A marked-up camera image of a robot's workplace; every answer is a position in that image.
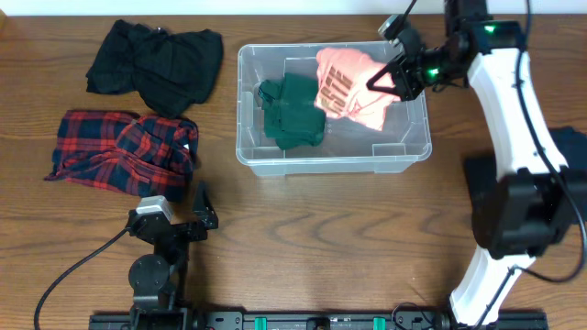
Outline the black shirt with tape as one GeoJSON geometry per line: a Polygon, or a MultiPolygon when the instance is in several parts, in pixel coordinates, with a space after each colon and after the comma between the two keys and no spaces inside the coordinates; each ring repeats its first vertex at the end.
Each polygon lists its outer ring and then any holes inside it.
{"type": "Polygon", "coordinates": [[[466,157],[463,161],[463,169],[471,208],[473,212],[476,212],[496,184],[495,156],[492,152],[485,152],[466,157]]]}

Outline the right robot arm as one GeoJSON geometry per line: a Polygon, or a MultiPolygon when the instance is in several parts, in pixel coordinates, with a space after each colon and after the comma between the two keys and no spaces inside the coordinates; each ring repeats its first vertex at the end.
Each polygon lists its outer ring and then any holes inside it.
{"type": "Polygon", "coordinates": [[[543,313],[500,307],[548,247],[572,224],[584,225],[586,174],[568,165],[542,115],[530,74],[530,24],[497,20],[483,1],[447,1],[444,17],[447,39],[434,49],[406,15],[389,17],[379,33],[399,53],[367,87],[404,101],[426,88],[471,87],[490,131],[495,174],[479,159],[465,162],[476,249],[448,309],[413,306],[393,322],[399,329],[544,329],[543,313]]]}

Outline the large black garment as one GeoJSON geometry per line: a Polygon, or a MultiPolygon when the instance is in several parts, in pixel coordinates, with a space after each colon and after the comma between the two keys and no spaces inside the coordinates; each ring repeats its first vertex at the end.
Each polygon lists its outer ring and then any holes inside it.
{"type": "Polygon", "coordinates": [[[119,19],[86,73],[86,91],[137,92],[158,115],[175,118],[207,101],[223,58],[222,35],[213,30],[172,34],[119,19]]]}

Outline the dark green shirt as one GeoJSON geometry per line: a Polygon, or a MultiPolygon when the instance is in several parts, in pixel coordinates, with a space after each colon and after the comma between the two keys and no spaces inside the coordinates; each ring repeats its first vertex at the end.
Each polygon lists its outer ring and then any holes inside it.
{"type": "Polygon", "coordinates": [[[258,90],[264,112],[264,133],[281,150],[316,147],[324,138],[326,114],[315,107],[316,80],[285,73],[281,80],[265,80],[258,90]]]}

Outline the coral pink printed t-shirt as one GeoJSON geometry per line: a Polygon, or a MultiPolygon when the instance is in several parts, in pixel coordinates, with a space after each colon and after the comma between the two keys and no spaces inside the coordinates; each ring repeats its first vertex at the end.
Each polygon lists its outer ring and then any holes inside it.
{"type": "Polygon", "coordinates": [[[316,54],[318,92],[315,107],[331,119],[347,118],[369,129],[382,131],[386,109],[400,102],[395,94],[371,91],[367,82],[384,68],[357,49],[324,48],[316,54]]]}

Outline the navy blue shirt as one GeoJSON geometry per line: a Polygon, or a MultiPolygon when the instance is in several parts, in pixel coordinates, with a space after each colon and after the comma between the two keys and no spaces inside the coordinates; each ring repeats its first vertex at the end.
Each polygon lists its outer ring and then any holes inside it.
{"type": "Polygon", "coordinates": [[[551,128],[549,133],[571,169],[587,168],[587,137],[571,126],[551,128]]]}

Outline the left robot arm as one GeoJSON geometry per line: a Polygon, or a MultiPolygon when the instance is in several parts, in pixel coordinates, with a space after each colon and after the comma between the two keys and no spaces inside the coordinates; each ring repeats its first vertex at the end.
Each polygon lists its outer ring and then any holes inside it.
{"type": "Polygon", "coordinates": [[[172,207],[162,195],[141,199],[129,212],[129,234],[153,246],[153,252],[138,258],[128,273],[134,306],[141,312],[171,311],[184,304],[189,247],[218,228],[216,211],[202,181],[195,190],[192,213],[193,221],[174,224],[172,207]]]}

